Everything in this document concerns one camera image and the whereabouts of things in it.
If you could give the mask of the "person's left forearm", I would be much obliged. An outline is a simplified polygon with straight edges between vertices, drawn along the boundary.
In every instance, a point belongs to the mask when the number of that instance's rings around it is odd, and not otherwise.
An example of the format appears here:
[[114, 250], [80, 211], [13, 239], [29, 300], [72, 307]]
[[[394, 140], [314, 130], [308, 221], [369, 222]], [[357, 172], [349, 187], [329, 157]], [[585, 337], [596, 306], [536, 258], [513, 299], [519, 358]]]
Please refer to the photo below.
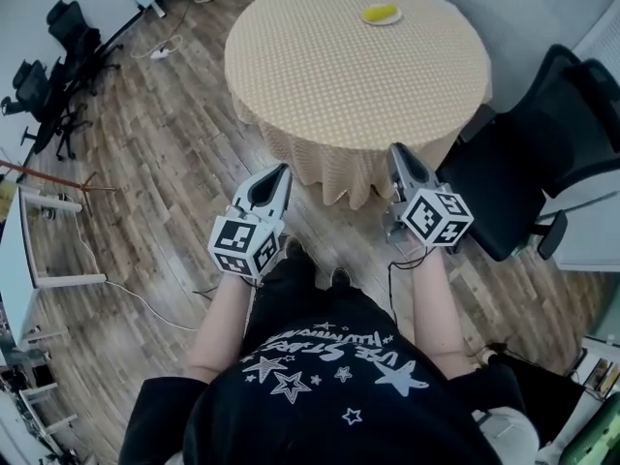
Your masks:
[[252, 288], [240, 276], [224, 274], [194, 344], [184, 375], [211, 383], [238, 360]]

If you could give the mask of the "person's right forearm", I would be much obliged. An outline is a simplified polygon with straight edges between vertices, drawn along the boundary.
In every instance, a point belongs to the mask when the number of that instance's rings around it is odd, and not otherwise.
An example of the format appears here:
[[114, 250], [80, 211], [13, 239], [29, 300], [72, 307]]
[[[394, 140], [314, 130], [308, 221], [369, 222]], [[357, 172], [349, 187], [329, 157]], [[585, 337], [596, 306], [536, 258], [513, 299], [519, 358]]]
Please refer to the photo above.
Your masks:
[[474, 371], [464, 338], [442, 251], [434, 249], [412, 270], [416, 346], [454, 379]]

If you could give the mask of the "grey waist pouch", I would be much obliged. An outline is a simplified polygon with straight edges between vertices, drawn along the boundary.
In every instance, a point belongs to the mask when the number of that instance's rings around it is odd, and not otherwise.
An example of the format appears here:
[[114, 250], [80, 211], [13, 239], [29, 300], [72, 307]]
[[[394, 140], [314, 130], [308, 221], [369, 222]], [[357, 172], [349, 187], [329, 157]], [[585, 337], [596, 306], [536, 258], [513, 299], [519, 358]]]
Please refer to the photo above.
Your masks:
[[475, 410], [472, 417], [502, 465], [535, 465], [540, 441], [532, 422], [510, 407]]

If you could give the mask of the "small white plate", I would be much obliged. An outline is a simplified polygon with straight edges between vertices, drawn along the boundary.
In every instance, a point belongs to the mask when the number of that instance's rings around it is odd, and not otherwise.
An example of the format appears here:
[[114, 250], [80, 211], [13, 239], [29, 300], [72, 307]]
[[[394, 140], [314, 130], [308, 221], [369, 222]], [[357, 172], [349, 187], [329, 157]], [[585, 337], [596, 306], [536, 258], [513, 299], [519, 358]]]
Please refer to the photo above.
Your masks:
[[398, 11], [397, 11], [397, 14], [396, 14], [396, 15], [394, 15], [394, 16], [393, 16], [393, 17], [391, 17], [391, 18], [385, 19], [385, 20], [380, 20], [380, 21], [378, 21], [378, 22], [369, 22], [369, 21], [366, 21], [366, 20], [364, 20], [364, 19], [363, 19], [362, 14], [361, 14], [361, 18], [362, 18], [362, 20], [363, 20], [365, 23], [368, 23], [368, 24], [370, 24], [370, 25], [375, 25], [375, 26], [381, 26], [381, 25], [391, 25], [391, 24], [393, 24], [393, 23], [398, 22], [398, 21], [402, 18], [402, 16], [403, 16], [402, 11], [401, 11], [398, 7], [397, 7], [397, 9], [398, 9]]

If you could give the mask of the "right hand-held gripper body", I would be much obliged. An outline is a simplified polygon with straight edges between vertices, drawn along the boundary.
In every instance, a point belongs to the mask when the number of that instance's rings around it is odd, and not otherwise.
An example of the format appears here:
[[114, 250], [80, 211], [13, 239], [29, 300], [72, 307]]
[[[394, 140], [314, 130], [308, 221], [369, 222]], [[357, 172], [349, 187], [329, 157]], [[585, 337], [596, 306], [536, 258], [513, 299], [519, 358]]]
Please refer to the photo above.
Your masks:
[[384, 214], [384, 230], [392, 244], [413, 235], [422, 245], [454, 246], [474, 222], [474, 216], [460, 195], [421, 188], [404, 201], [395, 201]]

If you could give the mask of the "person's black trousers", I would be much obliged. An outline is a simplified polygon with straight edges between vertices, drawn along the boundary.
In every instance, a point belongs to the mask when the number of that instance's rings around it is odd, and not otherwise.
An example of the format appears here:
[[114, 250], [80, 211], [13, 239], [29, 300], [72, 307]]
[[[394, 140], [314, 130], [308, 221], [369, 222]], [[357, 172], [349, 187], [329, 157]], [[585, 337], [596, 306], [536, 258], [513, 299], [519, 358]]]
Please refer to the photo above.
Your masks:
[[392, 321], [374, 300], [353, 286], [319, 289], [315, 273], [314, 262], [304, 253], [280, 261], [263, 278], [248, 327], [273, 332], [293, 322], [314, 319]]

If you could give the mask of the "black mesh office chair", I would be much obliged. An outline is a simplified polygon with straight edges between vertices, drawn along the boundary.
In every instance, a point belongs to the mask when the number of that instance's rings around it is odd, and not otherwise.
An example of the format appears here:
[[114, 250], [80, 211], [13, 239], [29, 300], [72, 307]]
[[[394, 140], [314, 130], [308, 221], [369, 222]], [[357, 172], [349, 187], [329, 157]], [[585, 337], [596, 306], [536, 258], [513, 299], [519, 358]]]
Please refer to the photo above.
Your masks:
[[468, 235], [501, 262], [534, 234], [542, 238], [539, 255], [549, 259], [568, 217], [560, 210], [551, 223], [538, 223], [546, 199], [618, 169], [620, 84], [599, 60], [554, 45], [524, 97], [456, 144], [437, 176], [471, 210]]

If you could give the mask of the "round table with yellow tablecloth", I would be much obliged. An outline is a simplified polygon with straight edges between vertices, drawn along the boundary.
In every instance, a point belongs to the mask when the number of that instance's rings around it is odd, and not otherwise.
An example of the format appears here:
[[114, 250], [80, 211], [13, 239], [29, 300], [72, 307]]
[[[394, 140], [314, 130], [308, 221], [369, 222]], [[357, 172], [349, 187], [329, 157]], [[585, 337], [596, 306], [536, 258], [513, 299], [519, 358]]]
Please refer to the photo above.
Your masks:
[[[394, 4], [391, 25], [365, 23]], [[226, 41], [239, 119], [323, 201], [360, 208], [392, 194], [387, 150], [401, 142], [437, 168], [492, 96], [491, 63], [447, 0], [255, 0]]]

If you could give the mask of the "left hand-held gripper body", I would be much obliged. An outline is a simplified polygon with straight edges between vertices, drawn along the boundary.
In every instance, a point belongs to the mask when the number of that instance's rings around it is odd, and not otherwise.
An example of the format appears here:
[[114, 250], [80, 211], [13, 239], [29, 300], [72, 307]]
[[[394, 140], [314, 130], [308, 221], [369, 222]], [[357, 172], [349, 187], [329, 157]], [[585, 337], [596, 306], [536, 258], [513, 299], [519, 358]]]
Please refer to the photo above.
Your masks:
[[208, 241], [208, 252], [225, 273], [262, 278], [273, 267], [282, 248], [286, 205], [264, 206], [235, 200], [224, 216], [217, 216]]

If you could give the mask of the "green box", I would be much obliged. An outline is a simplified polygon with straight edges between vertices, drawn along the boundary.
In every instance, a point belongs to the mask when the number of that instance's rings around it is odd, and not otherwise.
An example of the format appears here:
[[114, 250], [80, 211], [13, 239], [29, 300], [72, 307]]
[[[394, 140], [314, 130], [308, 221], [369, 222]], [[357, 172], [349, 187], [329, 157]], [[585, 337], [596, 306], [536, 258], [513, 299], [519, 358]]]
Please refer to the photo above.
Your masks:
[[566, 446], [558, 465], [620, 465], [620, 392]]

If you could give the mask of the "black star-print shirt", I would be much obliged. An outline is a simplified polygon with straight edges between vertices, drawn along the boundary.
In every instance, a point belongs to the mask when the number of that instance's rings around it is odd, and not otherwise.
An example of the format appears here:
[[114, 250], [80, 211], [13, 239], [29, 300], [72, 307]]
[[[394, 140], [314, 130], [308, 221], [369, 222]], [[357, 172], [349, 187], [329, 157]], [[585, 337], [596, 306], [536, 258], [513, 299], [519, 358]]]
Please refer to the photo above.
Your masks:
[[209, 384], [145, 381], [119, 465], [502, 465], [472, 417], [499, 407], [525, 415], [506, 366], [448, 379], [393, 322], [297, 321]]

